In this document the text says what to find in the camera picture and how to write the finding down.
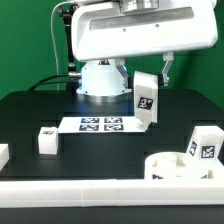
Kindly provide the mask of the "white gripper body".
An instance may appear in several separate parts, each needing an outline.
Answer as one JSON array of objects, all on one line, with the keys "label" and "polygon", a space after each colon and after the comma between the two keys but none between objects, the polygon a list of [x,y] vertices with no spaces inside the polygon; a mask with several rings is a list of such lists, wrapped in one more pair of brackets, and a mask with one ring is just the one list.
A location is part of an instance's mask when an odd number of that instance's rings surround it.
[{"label": "white gripper body", "polygon": [[156,9],[130,13],[103,2],[79,7],[72,18],[80,61],[209,48],[217,39],[213,0],[159,0]]}]

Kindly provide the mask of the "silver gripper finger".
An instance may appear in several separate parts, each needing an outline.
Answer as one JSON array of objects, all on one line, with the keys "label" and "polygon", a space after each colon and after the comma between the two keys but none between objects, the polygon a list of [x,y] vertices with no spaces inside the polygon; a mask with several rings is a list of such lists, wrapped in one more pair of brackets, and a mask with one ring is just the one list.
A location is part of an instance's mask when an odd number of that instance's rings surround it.
[{"label": "silver gripper finger", "polygon": [[115,60],[115,65],[121,76],[123,77],[123,85],[128,88],[128,74],[126,72],[125,60],[123,58],[117,58]]},{"label": "silver gripper finger", "polygon": [[163,54],[163,61],[165,62],[162,72],[158,75],[158,83],[160,86],[167,86],[169,83],[168,72],[174,61],[174,54],[166,52]]}]

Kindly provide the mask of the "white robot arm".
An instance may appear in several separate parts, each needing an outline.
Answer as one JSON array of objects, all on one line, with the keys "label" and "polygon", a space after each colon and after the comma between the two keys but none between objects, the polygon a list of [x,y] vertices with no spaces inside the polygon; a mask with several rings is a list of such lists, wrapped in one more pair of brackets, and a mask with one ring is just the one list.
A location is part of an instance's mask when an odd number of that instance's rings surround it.
[{"label": "white robot arm", "polygon": [[83,97],[115,98],[130,92],[124,60],[161,54],[164,84],[174,54],[212,47],[218,39],[218,0],[81,0],[72,16],[74,57],[84,64]]}]

